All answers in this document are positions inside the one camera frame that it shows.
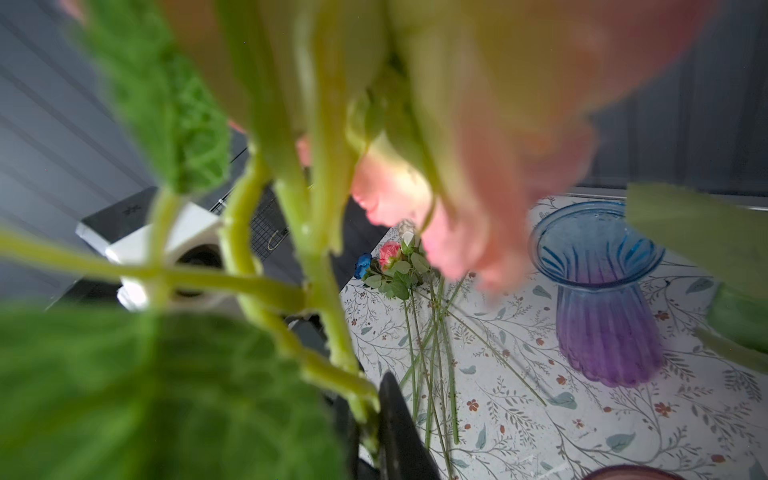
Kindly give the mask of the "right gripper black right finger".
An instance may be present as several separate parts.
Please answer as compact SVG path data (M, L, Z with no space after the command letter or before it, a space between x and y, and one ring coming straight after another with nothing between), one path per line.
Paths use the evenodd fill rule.
M399 383L386 372L379 386L381 479L439 480L440 472L419 437Z

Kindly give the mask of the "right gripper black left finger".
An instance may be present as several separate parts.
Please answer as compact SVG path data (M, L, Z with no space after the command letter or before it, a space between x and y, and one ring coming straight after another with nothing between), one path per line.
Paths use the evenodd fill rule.
M347 478L358 480L359 476L359 426L348 402L338 396L333 402L334 429L342 444Z

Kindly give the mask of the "pink grey glass vase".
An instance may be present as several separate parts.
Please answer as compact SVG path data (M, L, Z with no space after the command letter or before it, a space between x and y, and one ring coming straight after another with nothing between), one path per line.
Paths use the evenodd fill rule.
M613 465L597 469L583 480L684 480L661 469L640 465Z

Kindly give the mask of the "magenta rose long stem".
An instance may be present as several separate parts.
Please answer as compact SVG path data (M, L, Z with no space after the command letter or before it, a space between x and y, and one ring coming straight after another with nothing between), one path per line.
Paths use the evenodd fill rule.
M714 1L66 1L114 113L156 172L148 256L118 266L5 230L1 254L137 280L149 309L1 308L5 479L340 479L322 391L379 452L331 268L349 199L411 220L444 276L495 293L529 268L529 209L580 182L590 117L661 73ZM221 270L166 262L180 209L209 211ZM289 229L264 261L272 183ZM173 310L233 295L241 317Z

